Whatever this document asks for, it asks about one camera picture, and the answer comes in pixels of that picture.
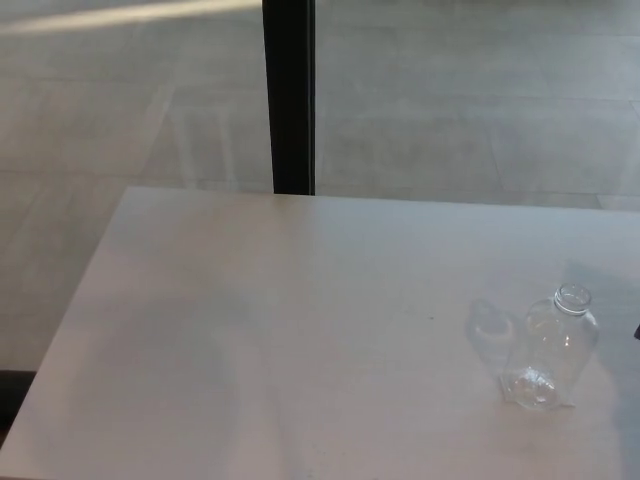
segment bottle opening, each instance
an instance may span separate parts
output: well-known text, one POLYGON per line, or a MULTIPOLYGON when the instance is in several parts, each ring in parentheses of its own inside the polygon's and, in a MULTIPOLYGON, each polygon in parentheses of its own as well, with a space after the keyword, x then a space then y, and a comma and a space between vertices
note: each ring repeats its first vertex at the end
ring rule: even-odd
POLYGON ((565 283, 556 291, 554 303, 569 315, 582 315, 589 308, 591 294, 580 285, 565 283))

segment black window frame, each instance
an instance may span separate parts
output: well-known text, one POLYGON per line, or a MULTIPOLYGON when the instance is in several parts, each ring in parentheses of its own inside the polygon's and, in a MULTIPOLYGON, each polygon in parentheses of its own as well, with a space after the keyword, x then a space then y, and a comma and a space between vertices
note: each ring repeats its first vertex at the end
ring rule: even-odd
POLYGON ((315 194, 315 0, 263 0, 273 191, 315 194))

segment glass pane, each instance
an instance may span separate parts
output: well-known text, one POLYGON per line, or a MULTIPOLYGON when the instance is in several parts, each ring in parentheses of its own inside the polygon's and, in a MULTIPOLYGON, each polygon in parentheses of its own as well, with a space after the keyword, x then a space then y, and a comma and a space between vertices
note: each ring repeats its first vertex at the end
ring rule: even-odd
POLYGON ((318 192, 640 208, 640 3, 324 0, 318 192))
POLYGON ((124 189, 271 191, 260 0, 0 1, 0 369, 37 369, 124 189))

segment floor tile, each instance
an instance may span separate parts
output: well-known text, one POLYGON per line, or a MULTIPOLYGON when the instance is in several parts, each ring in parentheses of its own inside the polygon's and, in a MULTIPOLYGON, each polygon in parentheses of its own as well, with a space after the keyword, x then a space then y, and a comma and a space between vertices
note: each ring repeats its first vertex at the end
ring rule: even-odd
POLYGON ((0 169, 135 175, 171 89, 31 81, 17 95, 0 119, 0 169))
POLYGON ((184 180, 174 178, 140 178, 135 185, 142 187, 212 190, 216 192, 273 193, 272 182, 217 182, 213 180, 184 180))
POLYGON ((359 198, 386 198, 430 202, 482 203, 487 205, 528 205, 539 207, 600 209, 595 195, 521 192, 478 192, 424 188, 388 188, 380 185, 319 184, 318 195, 359 198))
POLYGON ((33 175, 0 172, 0 255, 18 230, 40 190, 33 175))
POLYGON ((598 195, 602 208, 606 210, 625 210, 640 212, 640 196, 598 195))
POLYGON ((5 0, 0 2, 0 21, 13 22, 47 16, 59 10, 59 0, 5 0))
POLYGON ((548 96, 526 37, 511 32, 403 31, 397 81, 403 92, 548 96))
POLYGON ((61 312, 0 315, 0 369, 37 371, 61 320, 61 312))
POLYGON ((329 22, 334 25, 365 27, 443 28, 453 19, 453 2, 435 0, 406 2, 332 2, 329 22))
POLYGON ((0 74, 35 79, 113 79, 130 55, 135 26, 51 33, 12 32, 0 24, 0 74))
POLYGON ((180 51, 174 81, 179 85, 266 89, 262 25, 194 21, 180 51))
POLYGON ((514 32, 578 33, 568 0, 456 0, 455 27, 514 32))
POLYGON ((131 48, 119 52, 45 53, 43 59, 35 59, 35 64, 43 71, 30 73, 29 77, 157 85, 173 80, 177 58, 131 48))
POLYGON ((628 102, 494 99, 464 116, 490 132, 508 191, 640 193, 640 127, 628 102))
POLYGON ((238 8, 221 10, 209 15, 200 15, 225 23, 250 23, 262 26, 262 4, 259 0, 250 0, 238 5, 238 8))
POLYGON ((270 182, 265 92, 176 91, 142 176, 270 182))
POLYGON ((636 0, 569 0, 586 33, 640 35, 636 0))
POLYGON ((317 88, 327 92, 398 89, 398 31, 333 27, 318 39, 317 88))
POLYGON ((468 100, 464 96, 427 92, 375 89, 323 92, 317 101, 317 122, 320 123, 320 117, 327 115, 346 118, 457 118, 466 103, 468 100))
POLYGON ((127 48, 176 57, 182 53, 200 23, 199 19, 190 17, 162 21, 143 20, 135 25, 127 48))
POLYGON ((328 184, 495 190, 499 180, 481 125, 450 117, 327 117, 328 184))
POLYGON ((43 186, 0 256, 1 311, 64 310, 128 181, 43 177, 43 186))
POLYGON ((640 49, 633 39, 533 35, 531 44, 551 91, 564 98, 640 98, 640 49))

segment plastic bottle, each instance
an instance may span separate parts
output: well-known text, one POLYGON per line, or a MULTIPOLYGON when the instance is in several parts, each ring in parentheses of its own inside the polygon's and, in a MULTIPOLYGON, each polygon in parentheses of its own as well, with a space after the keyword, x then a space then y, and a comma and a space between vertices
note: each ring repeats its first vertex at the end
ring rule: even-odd
POLYGON ((564 284, 531 307, 500 377, 506 400, 536 410, 571 404, 573 386, 598 341, 590 303, 586 288, 564 284))

